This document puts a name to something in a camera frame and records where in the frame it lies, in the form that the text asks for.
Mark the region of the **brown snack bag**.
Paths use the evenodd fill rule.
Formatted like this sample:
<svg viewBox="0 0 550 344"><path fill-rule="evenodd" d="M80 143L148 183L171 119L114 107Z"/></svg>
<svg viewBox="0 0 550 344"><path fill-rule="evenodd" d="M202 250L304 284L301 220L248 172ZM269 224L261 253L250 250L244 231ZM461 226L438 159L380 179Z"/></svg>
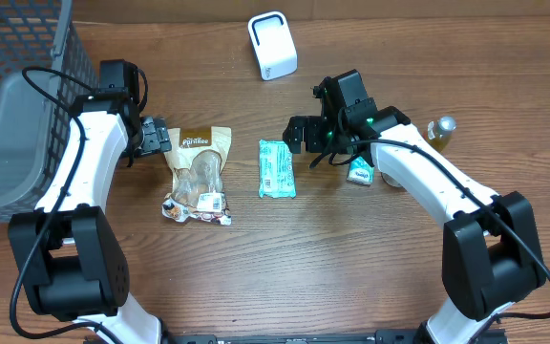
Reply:
<svg viewBox="0 0 550 344"><path fill-rule="evenodd" d="M164 217L178 223L199 220L229 226L232 216L222 171L232 144L229 127L171 128L172 149L164 154L172 171L172 190L161 205Z"/></svg>

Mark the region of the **teal tissue pack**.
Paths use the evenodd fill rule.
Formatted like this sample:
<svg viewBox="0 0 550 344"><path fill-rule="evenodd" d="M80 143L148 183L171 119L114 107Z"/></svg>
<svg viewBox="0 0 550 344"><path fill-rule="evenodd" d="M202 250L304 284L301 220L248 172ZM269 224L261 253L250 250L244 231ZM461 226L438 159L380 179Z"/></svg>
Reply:
<svg viewBox="0 0 550 344"><path fill-rule="evenodd" d="M292 154L283 141L259 142L259 196L295 198Z"/></svg>

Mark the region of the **small teal gum pack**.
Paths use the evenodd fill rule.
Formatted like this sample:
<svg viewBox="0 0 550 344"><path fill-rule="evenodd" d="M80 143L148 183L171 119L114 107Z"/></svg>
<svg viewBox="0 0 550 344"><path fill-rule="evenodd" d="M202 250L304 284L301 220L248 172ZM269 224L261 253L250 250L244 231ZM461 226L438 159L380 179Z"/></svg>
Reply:
<svg viewBox="0 0 550 344"><path fill-rule="evenodd" d="M374 168L362 157L358 157L349 164L347 180L362 185L371 185L374 178Z"/></svg>

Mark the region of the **green lid white jar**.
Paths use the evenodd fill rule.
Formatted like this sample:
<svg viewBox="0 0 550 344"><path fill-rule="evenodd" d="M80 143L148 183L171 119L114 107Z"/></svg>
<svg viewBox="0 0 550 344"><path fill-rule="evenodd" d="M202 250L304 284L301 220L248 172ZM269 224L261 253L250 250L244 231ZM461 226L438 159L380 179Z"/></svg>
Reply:
<svg viewBox="0 0 550 344"><path fill-rule="evenodd" d="M381 173L381 177L389 186L400 188L401 184L387 173Z"/></svg>

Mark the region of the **yellow oil bottle silver cap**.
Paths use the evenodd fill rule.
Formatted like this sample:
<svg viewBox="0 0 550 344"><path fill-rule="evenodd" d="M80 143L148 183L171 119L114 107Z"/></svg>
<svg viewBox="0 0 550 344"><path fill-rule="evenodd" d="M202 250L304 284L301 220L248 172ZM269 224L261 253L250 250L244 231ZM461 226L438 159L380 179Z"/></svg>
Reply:
<svg viewBox="0 0 550 344"><path fill-rule="evenodd" d="M437 152L442 152L450 142L456 128L453 117L446 116L431 121L424 132L424 140Z"/></svg>

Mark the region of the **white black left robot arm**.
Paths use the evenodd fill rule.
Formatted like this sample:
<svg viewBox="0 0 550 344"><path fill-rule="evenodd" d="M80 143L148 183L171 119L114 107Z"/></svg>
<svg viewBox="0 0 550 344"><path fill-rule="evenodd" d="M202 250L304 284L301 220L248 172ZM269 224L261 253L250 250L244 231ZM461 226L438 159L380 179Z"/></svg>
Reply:
<svg viewBox="0 0 550 344"><path fill-rule="evenodd" d="M125 255L105 215L119 159L168 152L161 118L142 115L145 73L104 60L97 86L70 105L70 136L52 183L31 212L11 217L8 236L19 275L10 323L22 337L45 339L88 328L102 343L166 343L164 322L130 293Z"/></svg>

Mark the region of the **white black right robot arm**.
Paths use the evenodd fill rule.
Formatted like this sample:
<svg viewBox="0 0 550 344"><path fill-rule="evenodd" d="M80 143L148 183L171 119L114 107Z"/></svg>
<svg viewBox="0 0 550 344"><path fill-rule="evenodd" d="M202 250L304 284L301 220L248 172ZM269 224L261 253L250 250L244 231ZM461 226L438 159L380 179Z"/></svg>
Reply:
<svg viewBox="0 0 550 344"><path fill-rule="evenodd" d="M326 77L313 94L322 112L290 119L283 140L291 152L364 159L405 188L443 229L445 303L417 330L380 330L376 341L506 342L493 324L511 317L509 308L547 280L529 201L466 176L400 110L378 108L355 70Z"/></svg>

